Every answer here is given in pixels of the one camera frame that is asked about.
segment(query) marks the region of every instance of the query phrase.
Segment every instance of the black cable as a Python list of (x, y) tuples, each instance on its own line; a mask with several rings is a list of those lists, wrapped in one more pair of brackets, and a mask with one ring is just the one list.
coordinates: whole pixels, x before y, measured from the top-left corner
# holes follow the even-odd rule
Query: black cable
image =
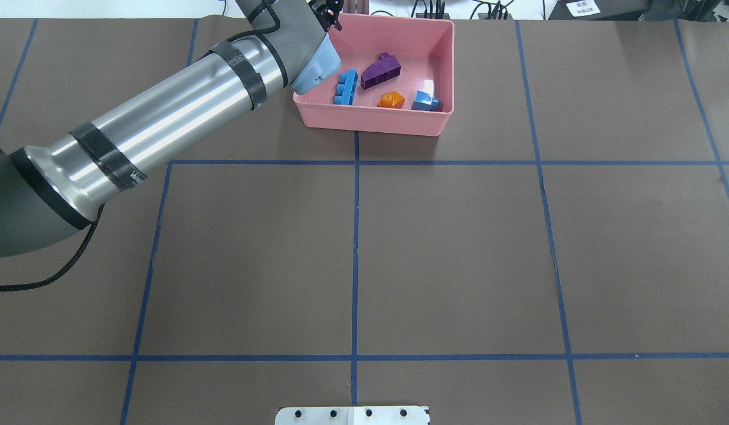
[(469, 16), (469, 19), (472, 19), (473, 17), (475, 17), (475, 13), (477, 13), (477, 9), (482, 7), (482, 5), (488, 5), (488, 16), (489, 16), (489, 14), (491, 14), (491, 11), (493, 11), (493, 9), (492, 9), (493, 5), (488, 2), (480, 2), (479, 5), (475, 6), (475, 10), (472, 11), (472, 14)]
[(488, 16), (485, 19), (500, 19), (501, 15), (501, 2), (496, 3), (496, 7), (493, 8), (493, 14), (488, 14)]
[(418, 5), (419, 2), (423, 3), (424, 16), (427, 16), (427, 3), (424, 0), (414, 0), (414, 7), (412, 8), (412, 14), (410, 15), (410, 17), (414, 17), (414, 12), (416, 11), (416, 5)]
[(83, 239), (83, 242), (81, 242), (81, 246), (76, 250), (76, 253), (73, 254), (73, 257), (70, 258), (68, 263), (63, 266), (62, 269), (60, 269), (59, 272), (52, 274), (51, 277), (40, 280), (40, 282), (34, 282), (34, 283), (22, 283), (21, 285), (0, 285), (0, 292), (14, 292), (17, 290), (29, 290), (29, 289), (36, 289), (45, 287), (46, 285), (49, 285), (49, 283), (55, 282), (55, 280), (61, 278), (65, 273), (68, 272), (73, 266), (75, 266), (76, 261), (81, 258), (81, 254), (86, 250), (86, 247), (89, 245), (89, 242), (91, 241), (91, 237), (94, 236), (94, 231), (97, 229), (97, 225), (99, 224), (100, 218), (102, 218), (102, 210), (104, 210), (104, 204), (100, 205), (99, 210), (97, 211), (97, 220), (93, 221), (91, 226), (89, 226), (89, 231), (86, 232), (86, 236)]
[[(275, 32), (280, 29), (280, 18), (277, 17), (277, 14), (275, 14), (275, 11), (272, 8), (272, 4), (269, 3), (267, 0), (261, 0), (262, 4), (264, 5), (264, 8), (267, 9), (268, 13), (272, 17), (272, 20), (274, 22), (273, 26), (270, 28), (260, 28), (259, 30), (249, 30), (244, 32), (239, 32), (236, 35), (231, 36), (226, 41), (228, 43), (232, 43), (235, 40), (239, 40), (239, 38), (249, 37), (251, 35), (267, 35), (271, 32)], [(208, 51), (205, 54), (202, 55), (202, 57), (199, 58), (199, 60), (204, 59), (205, 57), (209, 56), (212, 51)]]

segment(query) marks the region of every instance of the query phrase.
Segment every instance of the grid square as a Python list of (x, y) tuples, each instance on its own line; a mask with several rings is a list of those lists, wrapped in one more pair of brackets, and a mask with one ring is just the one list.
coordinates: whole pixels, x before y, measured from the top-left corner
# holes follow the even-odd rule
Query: grid square
[(563, 352), (534, 166), (365, 166), (359, 354)]
[(718, 153), (729, 161), (729, 24), (679, 24), (687, 62)]
[(350, 382), (348, 361), (147, 361), (127, 423), (273, 423), (281, 407), (348, 406)]
[(543, 159), (712, 161), (672, 22), (521, 28)]
[(729, 204), (714, 166), (550, 166), (574, 352), (729, 351)]
[(177, 73), (186, 66), (191, 24), (41, 19), (2, 124), (3, 149), (49, 145)]
[(565, 361), (361, 361), (359, 405), (430, 407), (432, 423), (574, 423)]
[(174, 166), (141, 353), (350, 353), (353, 189), (351, 166)]
[[(0, 354), (130, 355), (164, 172), (108, 202), (86, 252), (64, 277), (41, 289), (0, 293)], [(0, 285), (51, 276), (84, 235), (0, 259)]]
[(33, 19), (0, 19), (0, 110), (21, 60), (32, 24)]
[(0, 361), (0, 425), (118, 423), (129, 363)]
[(729, 359), (575, 365), (583, 423), (729, 423)]
[[(205, 17), (199, 20), (194, 60), (211, 46), (250, 30), (245, 19)], [(352, 132), (310, 129), (294, 105), (291, 88), (273, 94), (257, 110), (226, 124), (203, 143), (181, 154), (183, 159), (351, 159)]]
[(440, 137), (361, 132), (362, 159), (535, 159), (518, 51), (477, 54), (489, 40), (515, 46), (513, 22), (454, 24), (456, 107)]

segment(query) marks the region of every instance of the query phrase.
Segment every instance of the blue lego brick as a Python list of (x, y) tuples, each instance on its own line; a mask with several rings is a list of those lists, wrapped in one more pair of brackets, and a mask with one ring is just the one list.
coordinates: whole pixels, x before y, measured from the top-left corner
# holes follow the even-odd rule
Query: blue lego brick
[(336, 105), (354, 104), (354, 95), (357, 93), (357, 81), (359, 75), (356, 70), (348, 70), (338, 76), (338, 84), (335, 86), (335, 96), (332, 102)]
[(432, 97), (424, 91), (417, 90), (412, 104), (413, 110), (431, 110), (433, 112), (440, 110), (440, 99)]

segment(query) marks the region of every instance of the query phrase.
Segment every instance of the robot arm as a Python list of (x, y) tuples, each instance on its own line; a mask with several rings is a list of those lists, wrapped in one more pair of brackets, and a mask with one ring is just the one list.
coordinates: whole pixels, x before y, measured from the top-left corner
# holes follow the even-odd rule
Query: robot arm
[(326, 32), (340, 30), (342, 0), (321, 1), (237, 0), (253, 31), (47, 148), (0, 151), (0, 257), (86, 228), (108, 199), (270, 95), (334, 75), (341, 62)]

